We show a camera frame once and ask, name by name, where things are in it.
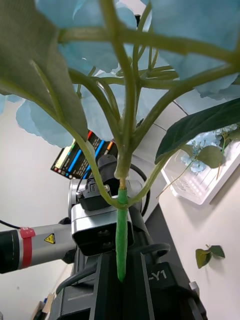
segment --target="white plastic tray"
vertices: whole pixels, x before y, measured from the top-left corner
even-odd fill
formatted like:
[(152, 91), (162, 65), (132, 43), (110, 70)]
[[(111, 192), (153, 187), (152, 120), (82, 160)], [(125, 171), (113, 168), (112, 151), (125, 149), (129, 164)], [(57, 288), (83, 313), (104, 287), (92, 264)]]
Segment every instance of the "white plastic tray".
[[(168, 185), (186, 169), (185, 164), (181, 162), (181, 156), (183, 155), (185, 155), (185, 152), (179, 150), (168, 160), (161, 170)], [(173, 195), (190, 202), (197, 208), (208, 205), (240, 164), (240, 142), (231, 142), (226, 147), (224, 156), (225, 162), (220, 168), (218, 178), (218, 168), (211, 169), (207, 167), (203, 172), (197, 174), (188, 168), (170, 186)]]

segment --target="white tray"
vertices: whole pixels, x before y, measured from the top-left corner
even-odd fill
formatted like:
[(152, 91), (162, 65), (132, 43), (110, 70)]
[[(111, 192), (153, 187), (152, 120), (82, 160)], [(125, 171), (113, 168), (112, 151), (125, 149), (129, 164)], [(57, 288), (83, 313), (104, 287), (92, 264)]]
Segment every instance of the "white tray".
[[(165, 164), (161, 173), (169, 185), (186, 169), (181, 162), (181, 156), (186, 153), (179, 150)], [(213, 197), (218, 193), (230, 175), (234, 172), (240, 163), (240, 142), (231, 142), (224, 152), (225, 162), (220, 168), (217, 178), (218, 168), (207, 168), (198, 174), (195, 174), (188, 168), (185, 173), (177, 179), (170, 189), (173, 195), (179, 199), (190, 202), (197, 208), (205, 207), (210, 203)]]

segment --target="green tape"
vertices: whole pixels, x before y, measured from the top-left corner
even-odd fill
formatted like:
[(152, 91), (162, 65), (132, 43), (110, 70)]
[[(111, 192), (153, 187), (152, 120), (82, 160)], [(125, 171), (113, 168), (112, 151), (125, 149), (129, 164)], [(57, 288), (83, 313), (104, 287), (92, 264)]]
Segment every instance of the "green tape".
[[(127, 189), (118, 190), (118, 203), (126, 205), (128, 203)], [(123, 282), (126, 275), (126, 259), (128, 249), (128, 209), (117, 209), (116, 222), (116, 267), (117, 277)]]

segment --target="red band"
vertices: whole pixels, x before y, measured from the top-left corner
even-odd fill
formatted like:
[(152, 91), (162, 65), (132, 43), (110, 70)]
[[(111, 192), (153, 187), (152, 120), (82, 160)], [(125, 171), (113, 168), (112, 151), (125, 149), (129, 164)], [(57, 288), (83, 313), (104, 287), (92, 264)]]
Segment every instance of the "red band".
[(35, 231), (32, 228), (21, 227), (20, 235), (22, 237), (23, 256), (21, 262), (21, 268), (27, 268), (32, 262), (32, 237), (35, 236)]

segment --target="artificial plant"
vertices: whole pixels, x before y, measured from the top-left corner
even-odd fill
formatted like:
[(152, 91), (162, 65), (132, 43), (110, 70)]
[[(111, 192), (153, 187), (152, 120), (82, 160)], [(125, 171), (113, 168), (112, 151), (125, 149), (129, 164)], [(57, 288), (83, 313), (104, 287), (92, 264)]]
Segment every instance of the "artificial plant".
[[(186, 142), (240, 121), (240, 0), (142, 2), (137, 28), (133, 12), (117, 0), (0, 0), (0, 108), (20, 99), (22, 128), (59, 147), (76, 140), (100, 194), (117, 208), (120, 281), (128, 207)], [(128, 199), (132, 154), (173, 100), (191, 115), (168, 129), (152, 173)], [(88, 129), (115, 140), (118, 199), (104, 188)]]

